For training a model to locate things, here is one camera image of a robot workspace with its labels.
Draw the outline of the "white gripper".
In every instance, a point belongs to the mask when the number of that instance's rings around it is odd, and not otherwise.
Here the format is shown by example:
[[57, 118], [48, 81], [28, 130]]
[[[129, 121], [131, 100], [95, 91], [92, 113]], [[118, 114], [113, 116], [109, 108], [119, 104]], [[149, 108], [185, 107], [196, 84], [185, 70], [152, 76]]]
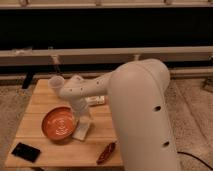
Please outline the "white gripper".
[[70, 102], [71, 110], [77, 121], [77, 126], [81, 124], [81, 117], [87, 116], [89, 128], [92, 126], [93, 118], [89, 112], [89, 105], [85, 98], [75, 99]]

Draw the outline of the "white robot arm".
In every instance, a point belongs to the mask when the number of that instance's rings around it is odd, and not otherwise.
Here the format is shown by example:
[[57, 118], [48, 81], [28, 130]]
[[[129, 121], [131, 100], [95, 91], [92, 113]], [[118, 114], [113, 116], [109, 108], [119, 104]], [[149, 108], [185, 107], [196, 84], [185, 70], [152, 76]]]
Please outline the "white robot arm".
[[84, 97], [108, 96], [125, 171], [181, 171], [164, 99], [169, 82], [165, 64], [147, 59], [96, 79], [68, 81], [60, 97], [76, 109]]

